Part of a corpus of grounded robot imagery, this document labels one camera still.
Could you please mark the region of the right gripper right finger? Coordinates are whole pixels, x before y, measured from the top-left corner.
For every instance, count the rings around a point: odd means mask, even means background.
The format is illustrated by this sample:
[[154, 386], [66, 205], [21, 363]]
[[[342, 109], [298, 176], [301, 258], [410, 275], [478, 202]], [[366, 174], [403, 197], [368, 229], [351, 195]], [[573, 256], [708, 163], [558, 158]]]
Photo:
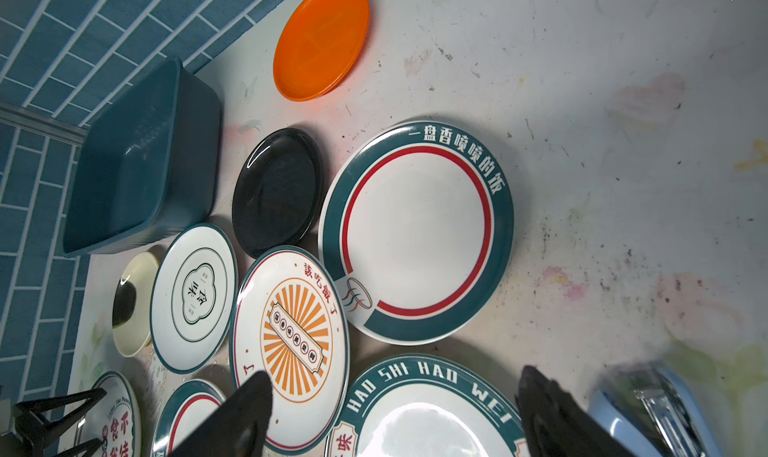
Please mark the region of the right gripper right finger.
[[534, 366], [522, 369], [516, 402], [532, 456], [632, 455]]

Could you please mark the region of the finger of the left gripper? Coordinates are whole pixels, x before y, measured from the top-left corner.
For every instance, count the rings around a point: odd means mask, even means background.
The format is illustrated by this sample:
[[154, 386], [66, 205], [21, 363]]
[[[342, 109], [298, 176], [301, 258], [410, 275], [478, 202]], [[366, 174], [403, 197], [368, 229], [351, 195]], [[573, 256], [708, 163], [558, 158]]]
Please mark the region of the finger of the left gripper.
[[[105, 390], [94, 388], [61, 397], [20, 402], [15, 405], [15, 431], [23, 439], [58, 439], [82, 420], [106, 395]], [[68, 405], [74, 405], [75, 408], [62, 417], [54, 420], [45, 417], [47, 412], [63, 409]]]

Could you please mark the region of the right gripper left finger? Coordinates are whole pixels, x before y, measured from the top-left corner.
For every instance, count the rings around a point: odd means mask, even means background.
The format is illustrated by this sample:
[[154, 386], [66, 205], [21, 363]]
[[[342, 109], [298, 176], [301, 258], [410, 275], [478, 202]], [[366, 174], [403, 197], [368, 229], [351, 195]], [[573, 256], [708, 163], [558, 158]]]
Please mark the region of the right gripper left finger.
[[271, 379], [267, 372], [257, 371], [170, 456], [260, 457], [272, 410]]

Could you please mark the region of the white plate red characters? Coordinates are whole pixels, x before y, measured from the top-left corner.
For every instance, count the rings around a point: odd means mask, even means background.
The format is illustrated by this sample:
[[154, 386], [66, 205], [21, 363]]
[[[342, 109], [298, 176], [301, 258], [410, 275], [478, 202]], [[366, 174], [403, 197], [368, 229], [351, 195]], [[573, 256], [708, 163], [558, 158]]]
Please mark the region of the white plate red characters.
[[128, 380], [108, 371], [93, 385], [106, 395], [77, 423], [72, 443], [97, 439], [95, 456], [140, 456], [141, 418], [138, 399]]

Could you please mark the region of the white plate green red rim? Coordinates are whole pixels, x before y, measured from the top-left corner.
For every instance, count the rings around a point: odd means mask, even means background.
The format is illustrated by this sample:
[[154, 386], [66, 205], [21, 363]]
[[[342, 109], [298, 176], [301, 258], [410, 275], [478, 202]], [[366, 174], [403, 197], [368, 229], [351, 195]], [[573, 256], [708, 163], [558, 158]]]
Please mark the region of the white plate green red rim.
[[456, 332], [490, 300], [514, 223], [507, 178], [484, 142], [448, 123], [409, 121], [365, 143], [336, 174], [319, 257], [353, 327], [422, 345]]

